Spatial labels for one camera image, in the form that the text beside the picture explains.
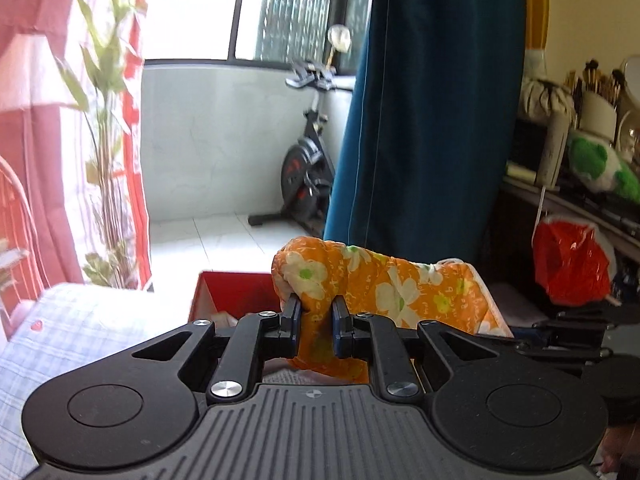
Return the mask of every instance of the orange oven mitt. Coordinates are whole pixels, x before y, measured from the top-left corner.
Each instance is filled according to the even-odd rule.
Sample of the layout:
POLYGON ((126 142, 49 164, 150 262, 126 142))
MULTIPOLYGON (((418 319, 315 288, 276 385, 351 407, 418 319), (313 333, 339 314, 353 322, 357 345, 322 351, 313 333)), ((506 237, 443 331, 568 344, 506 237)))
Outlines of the orange oven mitt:
POLYGON ((292 292, 302 301, 300 349, 292 364, 303 370, 367 382, 366 363, 334 356, 331 302, 340 295, 352 314, 382 314, 399 327, 435 319, 469 334, 512 336, 476 270, 460 260, 414 264, 300 237, 275 255, 271 275, 282 301, 292 292))

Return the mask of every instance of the plaid tablecloth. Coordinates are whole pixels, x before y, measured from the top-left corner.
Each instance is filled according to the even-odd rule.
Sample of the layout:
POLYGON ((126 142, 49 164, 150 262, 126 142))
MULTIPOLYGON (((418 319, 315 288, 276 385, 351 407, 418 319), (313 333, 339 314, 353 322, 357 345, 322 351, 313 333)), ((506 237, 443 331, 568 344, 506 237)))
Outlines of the plaid tablecloth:
POLYGON ((149 292, 95 285, 46 290, 0 354, 0 479, 14 480, 36 466, 20 416, 40 384, 187 321, 149 292))

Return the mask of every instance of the blue curtain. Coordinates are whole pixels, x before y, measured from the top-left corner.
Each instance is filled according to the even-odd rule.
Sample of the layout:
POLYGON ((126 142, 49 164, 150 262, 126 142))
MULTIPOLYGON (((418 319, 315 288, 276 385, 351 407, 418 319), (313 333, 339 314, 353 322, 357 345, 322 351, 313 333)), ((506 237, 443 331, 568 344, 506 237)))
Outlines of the blue curtain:
POLYGON ((526 0, 373 0, 324 237, 473 260, 516 118, 526 0))

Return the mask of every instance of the person's hand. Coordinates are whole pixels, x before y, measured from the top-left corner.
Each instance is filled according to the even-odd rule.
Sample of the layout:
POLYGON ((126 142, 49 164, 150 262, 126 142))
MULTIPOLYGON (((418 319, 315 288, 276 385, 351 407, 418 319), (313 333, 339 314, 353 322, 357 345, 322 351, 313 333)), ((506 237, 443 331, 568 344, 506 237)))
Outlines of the person's hand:
POLYGON ((611 473, 618 471, 623 455, 640 455, 640 428, 637 431, 634 428, 635 425, 633 424, 618 428, 607 428, 600 444, 602 450, 600 472, 611 473))

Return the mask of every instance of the open red box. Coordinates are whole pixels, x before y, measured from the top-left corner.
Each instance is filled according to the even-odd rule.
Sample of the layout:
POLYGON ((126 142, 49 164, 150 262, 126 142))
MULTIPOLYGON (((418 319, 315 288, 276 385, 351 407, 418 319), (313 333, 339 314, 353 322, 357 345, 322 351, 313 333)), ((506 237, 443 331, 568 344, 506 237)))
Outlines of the open red box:
POLYGON ((205 270, 198 277, 189 321, 212 319, 218 312, 240 319, 263 310, 280 311, 280 298, 270 273, 205 270))

